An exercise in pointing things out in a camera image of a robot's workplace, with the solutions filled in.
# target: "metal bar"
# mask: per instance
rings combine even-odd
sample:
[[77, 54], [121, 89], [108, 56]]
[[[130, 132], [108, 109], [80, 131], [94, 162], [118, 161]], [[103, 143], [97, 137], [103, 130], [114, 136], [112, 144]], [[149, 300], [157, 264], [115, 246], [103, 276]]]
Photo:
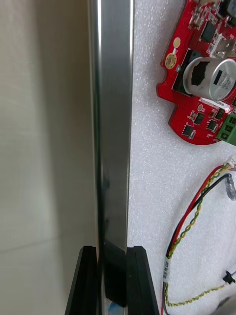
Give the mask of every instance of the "metal bar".
[[134, 0], [90, 0], [89, 13], [98, 257], [104, 270], [111, 256], [106, 244], [127, 250]]

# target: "silver capacitor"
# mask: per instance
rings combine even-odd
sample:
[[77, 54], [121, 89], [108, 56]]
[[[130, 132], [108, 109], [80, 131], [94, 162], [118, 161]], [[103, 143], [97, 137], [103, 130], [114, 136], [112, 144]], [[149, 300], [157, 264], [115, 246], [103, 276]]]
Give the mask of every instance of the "silver capacitor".
[[236, 62], [233, 59], [196, 58], [183, 74], [188, 94], [211, 100], [224, 100], [236, 82]]

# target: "red circuit board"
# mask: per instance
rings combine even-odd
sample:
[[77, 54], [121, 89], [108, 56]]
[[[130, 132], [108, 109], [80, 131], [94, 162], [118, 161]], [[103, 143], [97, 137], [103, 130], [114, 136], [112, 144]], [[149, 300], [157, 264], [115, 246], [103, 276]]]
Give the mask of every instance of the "red circuit board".
[[[215, 120], [214, 116], [219, 110], [217, 106], [206, 104], [200, 97], [181, 94], [173, 89], [173, 85], [178, 76], [178, 67], [181, 67], [189, 49], [199, 52], [202, 57], [209, 57], [210, 50], [213, 49], [217, 36], [222, 34], [226, 39], [234, 39], [236, 38], [236, 27], [228, 25], [227, 18], [219, 17], [217, 14], [217, 5], [213, 5], [212, 3], [201, 6], [201, 25], [193, 27], [190, 25], [190, 21], [193, 19], [193, 16], [196, 14], [196, 10], [199, 10], [200, 6], [201, 5], [197, 4], [195, 0], [186, 0], [182, 14], [174, 31], [174, 35], [161, 63], [162, 67], [166, 70], [166, 78], [164, 82], [157, 85], [156, 89], [159, 97], [176, 105], [169, 120], [169, 125], [174, 132], [189, 143], [207, 145], [219, 141], [216, 137], [223, 125], [223, 122], [228, 114], [235, 111], [235, 107], [233, 107], [232, 104], [236, 98], [236, 89], [234, 88], [230, 96], [223, 101], [225, 104], [229, 105], [225, 109], [223, 118]], [[208, 21], [216, 26], [216, 34], [210, 43], [201, 39], [201, 34], [203, 33]], [[174, 54], [176, 56], [176, 64], [171, 69], [166, 67], [166, 60], [169, 54]], [[201, 125], [198, 126], [194, 124], [194, 118], [200, 112], [203, 113], [204, 119]], [[217, 127], [214, 131], [207, 128], [211, 120], [215, 120], [217, 122]], [[194, 127], [192, 137], [183, 135], [183, 130], [186, 125]]]

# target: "yellow-green twisted wire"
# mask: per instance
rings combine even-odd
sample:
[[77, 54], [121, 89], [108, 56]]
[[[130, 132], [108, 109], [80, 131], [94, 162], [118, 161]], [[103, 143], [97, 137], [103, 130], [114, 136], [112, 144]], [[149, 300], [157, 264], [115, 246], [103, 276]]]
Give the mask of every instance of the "yellow-green twisted wire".
[[[227, 172], [229, 169], [231, 168], [231, 166], [229, 164], [226, 164], [224, 167], [222, 167], [218, 172], [216, 172], [208, 181], [208, 183], [206, 184], [206, 186], [204, 187], [203, 191], [201, 192], [201, 195], [209, 188], [210, 184], [216, 179], [218, 178], [222, 173]], [[194, 218], [190, 221], [190, 224], [185, 228], [185, 230], [181, 233], [180, 237], [176, 240], [175, 244], [173, 245], [172, 249], [170, 250], [170, 253], [168, 255], [168, 259], [171, 259], [174, 251], [176, 250], [178, 244], [182, 241], [182, 239], [186, 236], [187, 232], [191, 229], [191, 227], [196, 223], [196, 220], [199, 216], [201, 207], [202, 207], [202, 202], [203, 200], [201, 200], [197, 206], [197, 211], [195, 212]], [[177, 307], [177, 306], [182, 306], [182, 305], [186, 305], [186, 304], [190, 304], [192, 302], [196, 302], [198, 301], [200, 298], [204, 297], [205, 295], [218, 291], [220, 289], [223, 289], [225, 286], [221, 285], [212, 289], [209, 289], [207, 291], [202, 292], [201, 294], [187, 300], [184, 302], [179, 302], [179, 303], [171, 303], [168, 299], [168, 283], [165, 284], [165, 301], [166, 304], [169, 307]]]
[[212, 289], [209, 289], [207, 291], [204, 291], [202, 292], [201, 294], [187, 300], [187, 301], [184, 301], [184, 302], [179, 302], [179, 303], [171, 303], [169, 300], [168, 300], [168, 283], [166, 283], [166, 287], [165, 287], [165, 299], [166, 299], [166, 304], [167, 306], [169, 307], [177, 307], [177, 306], [182, 306], [182, 305], [187, 305], [187, 304], [190, 304], [190, 303], [193, 303], [193, 302], [196, 302], [198, 301], [199, 299], [201, 299], [202, 297], [204, 297], [205, 295], [207, 294], [210, 294], [212, 292], [215, 292], [215, 291], [218, 291], [218, 290], [221, 290], [221, 289], [224, 289], [225, 285], [221, 285], [221, 286], [218, 286], [218, 287], [214, 287]]

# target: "black integrated circuit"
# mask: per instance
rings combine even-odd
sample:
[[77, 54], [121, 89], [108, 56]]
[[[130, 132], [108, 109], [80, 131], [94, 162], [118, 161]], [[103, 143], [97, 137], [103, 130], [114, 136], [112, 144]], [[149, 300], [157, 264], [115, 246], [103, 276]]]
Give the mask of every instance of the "black integrated circuit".
[[216, 26], [213, 25], [211, 22], [207, 22], [201, 38], [207, 43], [210, 43], [215, 35], [215, 31], [216, 31]]
[[211, 120], [207, 126], [208, 129], [210, 129], [211, 131], [215, 131], [217, 126], [217, 122], [215, 122], [214, 120]]
[[204, 114], [198, 113], [197, 117], [194, 120], [194, 123], [200, 125], [203, 122]]
[[183, 130], [183, 135], [190, 137], [192, 132], [193, 132], [193, 127], [186, 125], [184, 130]]
[[221, 120], [223, 118], [225, 114], [225, 110], [223, 108], [220, 108], [217, 112], [217, 114], [215, 115], [215, 119], [217, 120]]

